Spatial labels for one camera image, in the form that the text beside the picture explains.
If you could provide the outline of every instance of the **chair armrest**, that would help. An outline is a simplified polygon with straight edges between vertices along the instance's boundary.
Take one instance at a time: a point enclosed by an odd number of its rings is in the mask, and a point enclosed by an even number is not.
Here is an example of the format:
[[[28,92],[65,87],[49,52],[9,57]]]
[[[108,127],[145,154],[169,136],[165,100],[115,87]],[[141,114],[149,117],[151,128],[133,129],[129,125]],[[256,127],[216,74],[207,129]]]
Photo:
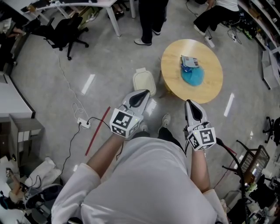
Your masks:
[[[50,26],[52,24],[53,20],[54,20],[54,17],[49,20],[47,26]]]
[[[76,13],[72,16],[71,20],[69,21],[68,26],[72,25],[72,23],[73,23],[78,17],[79,17],[79,14],[76,12]]]

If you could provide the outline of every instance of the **round wooden table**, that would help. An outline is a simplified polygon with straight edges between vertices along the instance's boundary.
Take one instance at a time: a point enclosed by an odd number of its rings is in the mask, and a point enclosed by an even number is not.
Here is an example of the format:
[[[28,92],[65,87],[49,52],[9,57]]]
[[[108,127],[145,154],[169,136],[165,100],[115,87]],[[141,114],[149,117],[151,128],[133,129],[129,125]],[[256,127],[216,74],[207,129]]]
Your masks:
[[[204,70],[204,80],[199,86],[191,86],[181,76],[181,55],[198,59]],[[182,100],[191,99],[207,103],[220,92],[223,84],[221,64],[210,48],[190,39],[178,40],[169,45],[161,59],[161,72],[165,84]]]

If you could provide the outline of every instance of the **white table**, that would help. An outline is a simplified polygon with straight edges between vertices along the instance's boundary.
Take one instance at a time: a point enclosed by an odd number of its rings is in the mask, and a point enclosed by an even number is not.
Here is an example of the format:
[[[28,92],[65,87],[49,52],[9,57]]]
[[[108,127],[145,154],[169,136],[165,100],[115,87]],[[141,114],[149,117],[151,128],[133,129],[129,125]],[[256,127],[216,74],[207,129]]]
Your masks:
[[[117,34],[118,37],[121,36],[121,32],[119,30],[119,25],[117,23],[117,20],[115,18],[114,11],[112,9],[112,5],[116,2],[117,0],[98,0],[97,3],[93,3],[89,0],[88,3],[51,3],[50,5],[42,8],[37,8],[36,11],[42,16],[41,11],[45,9],[50,9],[50,8],[57,8],[62,15],[64,15],[65,18],[69,18],[69,15],[64,11],[62,7],[69,6],[69,7],[74,7],[74,6],[93,6],[93,7],[102,7],[107,10],[107,13],[110,17],[110,20],[112,22],[112,25],[114,27],[115,33]],[[135,18],[135,7],[134,7],[134,0],[129,0],[130,2],[130,10],[131,10],[131,17]],[[46,21],[49,21],[48,18],[46,18],[44,15],[42,16]]]

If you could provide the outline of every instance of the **person wearing white shirt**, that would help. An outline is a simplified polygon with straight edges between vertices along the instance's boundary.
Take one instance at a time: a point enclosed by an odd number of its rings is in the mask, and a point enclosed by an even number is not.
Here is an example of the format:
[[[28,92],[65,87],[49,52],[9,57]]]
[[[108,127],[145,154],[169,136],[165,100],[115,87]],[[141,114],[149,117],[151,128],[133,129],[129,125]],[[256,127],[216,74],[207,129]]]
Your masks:
[[[52,207],[52,223],[73,223],[68,220],[74,217],[83,224],[228,224],[210,187],[204,151],[192,152],[189,177],[185,153],[167,129],[170,121],[166,114],[157,139],[142,124],[101,183],[125,140],[112,134],[66,183]]]
[[[235,21],[239,17],[237,0],[216,0],[216,5],[213,7],[214,2],[215,0],[209,0],[206,11],[193,22],[194,29],[203,36],[209,26],[215,31],[222,21]]]

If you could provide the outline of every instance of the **black hose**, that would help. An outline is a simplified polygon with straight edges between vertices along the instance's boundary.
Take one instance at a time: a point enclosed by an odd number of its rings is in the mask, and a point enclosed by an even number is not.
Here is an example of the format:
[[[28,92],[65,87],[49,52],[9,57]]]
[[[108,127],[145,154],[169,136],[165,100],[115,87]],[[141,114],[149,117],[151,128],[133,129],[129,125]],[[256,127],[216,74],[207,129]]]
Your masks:
[[[247,206],[246,206],[246,196],[245,196],[245,181],[244,181],[244,176],[243,176],[243,172],[241,169],[241,165],[238,162],[238,159],[233,155],[233,153],[228,149],[228,147],[223,143],[223,141],[221,139],[216,138],[216,141],[217,141],[218,145],[222,146],[231,155],[231,157],[234,159],[234,161],[237,164],[238,174],[241,178],[241,196],[242,196],[242,201],[243,201],[244,209],[245,209],[245,224],[249,224]]]

